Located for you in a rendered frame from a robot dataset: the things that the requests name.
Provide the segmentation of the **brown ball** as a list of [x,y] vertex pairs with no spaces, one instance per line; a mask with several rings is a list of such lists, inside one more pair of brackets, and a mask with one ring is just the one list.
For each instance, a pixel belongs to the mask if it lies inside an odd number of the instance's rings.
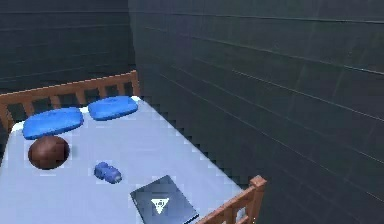
[[33,142],[28,150],[30,163],[41,170],[60,167],[67,161],[70,147],[67,141],[58,136],[44,136]]

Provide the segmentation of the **wooden bed with pale sheet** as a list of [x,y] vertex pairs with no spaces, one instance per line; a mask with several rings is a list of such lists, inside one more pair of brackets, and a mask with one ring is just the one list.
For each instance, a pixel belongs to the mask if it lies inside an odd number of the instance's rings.
[[[256,176],[241,189],[145,101],[126,117],[95,121],[84,118],[79,128],[64,134],[71,154],[53,170],[39,170],[28,160],[31,145],[23,124],[13,121],[11,104],[34,112],[33,101],[73,94],[84,104],[85,93],[101,95],[114,85],[120,93],[131,83],[140,93],[136,72],[0,95],[0,124],[9,132],[0,165],[0,224],[144,224],[130,196],[135,189],[171,176],[199,216],[192,224],[258,224],[266,185]],[[94,175],[106,162],[122,180],[110,184]]]

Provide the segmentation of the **small blue dumbbell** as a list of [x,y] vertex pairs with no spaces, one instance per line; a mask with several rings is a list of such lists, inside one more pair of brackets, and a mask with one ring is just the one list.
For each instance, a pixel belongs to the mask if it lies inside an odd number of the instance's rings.
[[120,171],[106,162],[98,163],[94,168],[94,175],[110,184],[119,183],[122,180]]

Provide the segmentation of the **dark grey closed laptop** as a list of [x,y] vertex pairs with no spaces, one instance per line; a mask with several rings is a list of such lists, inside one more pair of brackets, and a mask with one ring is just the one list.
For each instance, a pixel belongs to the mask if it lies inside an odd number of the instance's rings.
[[169,175],[130,193],[144,224],[189,224],[199,214]]

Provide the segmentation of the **blue pillow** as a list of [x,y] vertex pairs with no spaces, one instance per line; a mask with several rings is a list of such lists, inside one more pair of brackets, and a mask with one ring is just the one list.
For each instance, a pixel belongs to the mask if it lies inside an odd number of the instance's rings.
[[138,103],[129,96],[107,97],[88,105],[89,114],[96,121],[123,117],[137,110]]
[[84,122],[79,108],[53,109],[35,114],[25,120],[22,134],[27,140],[38,139],[71,131]]

